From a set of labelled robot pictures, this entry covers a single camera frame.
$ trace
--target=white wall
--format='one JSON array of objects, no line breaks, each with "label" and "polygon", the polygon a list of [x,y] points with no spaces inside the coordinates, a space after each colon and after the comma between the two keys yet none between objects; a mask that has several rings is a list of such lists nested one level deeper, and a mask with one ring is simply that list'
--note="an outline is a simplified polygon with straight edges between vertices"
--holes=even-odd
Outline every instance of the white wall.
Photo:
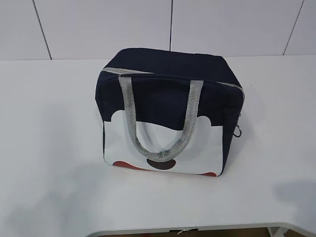
[{"label": "white wall", "polygon": [[316,54],[316,0],[305,0],[285,54]]},{"label": "white wall", "polygon": [[49,59],[31,0],[0,0],[0,60]]},{"label": "white wall", "polygon": [[[171,3],[35,0],[53,59],[112,58],[126,47],[169,50]],[[316,0],[173,0],[171,50],[316,54],[315,13]],[[49,59],[33,2],[0,0],[0,60],[20,59]]]},{"label": "white wall", "polygon": [[36,0],[36,6],[53,59],[169,49],[170,0]]},{"label": "white wall", "polygon": [[281,55],[302,0],[174,0],[174,51]]}]

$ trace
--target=black oval patch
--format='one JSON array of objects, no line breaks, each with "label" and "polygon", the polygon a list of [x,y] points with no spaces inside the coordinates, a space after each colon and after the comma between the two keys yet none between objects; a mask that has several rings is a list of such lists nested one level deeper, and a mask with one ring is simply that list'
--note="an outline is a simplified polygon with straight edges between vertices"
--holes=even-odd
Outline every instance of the black oval patch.
[{"label": "black oval patch", "polygon": [[161,169],[161,170],[171,169],[172,167],[176,165],[176,161],[174,159],[166,161],[166,162],[156,162],[156,161],[147,159],[147,163],[151,167],[156,168],[156,169]]}]

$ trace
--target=bag handle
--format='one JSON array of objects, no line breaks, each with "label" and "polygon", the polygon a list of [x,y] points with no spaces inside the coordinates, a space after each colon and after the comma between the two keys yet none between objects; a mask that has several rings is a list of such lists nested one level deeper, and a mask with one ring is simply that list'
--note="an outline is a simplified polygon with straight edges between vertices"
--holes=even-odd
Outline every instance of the bag handle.
[{"label": "bag handle", "polygon": [[198,116],[198,103],[203,87],[203,81],[190,81],[190,92],[188,97],[186,117],[184,120],[183,131],[179,140],[177,140],[169,150],[161,151],[159,153],[153,153],[147,151],[139,142],[136,136],[136,110],[132,88],[132,77],[119,76],[118,80],[123,93],[128,133],[133,145],[136,147],[138,152],[147,159],[156,162],[166,162],[172,160],[177,155],[179,155],[188,145],[194,130],[194,126]]}]

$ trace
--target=red patch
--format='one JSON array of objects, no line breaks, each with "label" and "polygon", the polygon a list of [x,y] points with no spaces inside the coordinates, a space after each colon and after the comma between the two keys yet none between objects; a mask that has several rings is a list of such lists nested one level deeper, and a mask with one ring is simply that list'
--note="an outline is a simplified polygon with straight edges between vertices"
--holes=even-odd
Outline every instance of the red patch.
[{"label": "red patch", "polygon": [[211,177],[217,177],[217,175],[213,172],[208,172],[208,173],[205,173],[205,174],[201,174],[201,175],[206,175],[206,176],[211,176]]},{"label": "red patch", "polygon": [[141,169],[141,168],[138,168],[138,167],[135,167],[129,163],[126,163],[124,161],[115,161],[113,163],[114,166],[119,166],[119,167],[124,167],[124,168],[130,168],[130,169],[138,169],[138,170],[148,170],[148,169]]},{"label": "red patch", "polygon": [[[149,170],[149,169],[142,169],[142,168],[138,168],[135,167],[129,163],[126,163],[125,161],[115,161],[113,163],[114,166],[119,166],[119,167],[124,167],[124,168],[129,168],[129,169],[137,169],[137,170]],[[204,173],[204,174],[200,174],[200,175],[206,175],[206,176],[211,176],[211,177],[217,177],[217,175],[213,172],[208,172],[208,173]]]}]

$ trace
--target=insulated tote bag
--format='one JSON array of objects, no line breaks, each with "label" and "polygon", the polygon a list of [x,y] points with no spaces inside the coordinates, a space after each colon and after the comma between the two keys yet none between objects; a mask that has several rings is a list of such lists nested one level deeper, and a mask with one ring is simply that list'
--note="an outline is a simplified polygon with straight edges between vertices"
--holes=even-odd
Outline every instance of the insulated tote bag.
[{"label": "insulated tote bag", "polygon": [[106,163],[219,176],[244,93],[220,56],[128,48],[100,73],[95,99]]}]

